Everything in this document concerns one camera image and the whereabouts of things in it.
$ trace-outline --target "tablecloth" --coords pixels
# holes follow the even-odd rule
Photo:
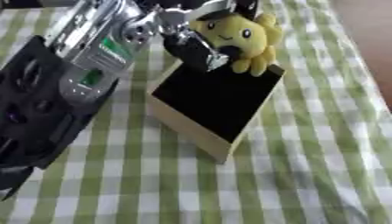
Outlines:
[[[69,149],[0,204],[0,223],[392,223],[392,119],[330,3],[262,9],[283,27],[287,74],[224,165],[151,115],[145,89],[173,62],[157,39]],[[0,60],[62,14],[3,11]]]

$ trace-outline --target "table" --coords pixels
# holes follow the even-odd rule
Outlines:
[[[173,62],[157,40],[0,223],[390,223],[392,119],[355,45],[326,0],[262,8],[287,74],[226,164],[151,116],[145,89]],[[63,10],[4,11],[0,61]]]

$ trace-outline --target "gingham tablecloth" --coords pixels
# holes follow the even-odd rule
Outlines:
[[[151,116],[145,88],[173,62],[155,41],[0,223],[392,223],[392,119],[371,74],[326,0],[271,1],[287,75],[226,164]],[[4,11],[0,60],[62,12]]]

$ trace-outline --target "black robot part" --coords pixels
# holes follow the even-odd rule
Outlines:
[[[86,128],[118,82],[97,101],[76,108],[59,92],[66,69],[36,36],[0,71],[0,191],[12,188],[14,193],[33,167],[50,165]],[[13,171],[16,167],[28,169]]]

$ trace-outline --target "plush toy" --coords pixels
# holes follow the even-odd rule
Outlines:
[[[251,21],[239,14],[209,21],[195,21],[191,27],[206,37],[216,48],[235,46],[240,58],[232,65],[238,74],[247,72],[260,76],[276,59],[274,45],[283,36],[276,18],[263,13]]]

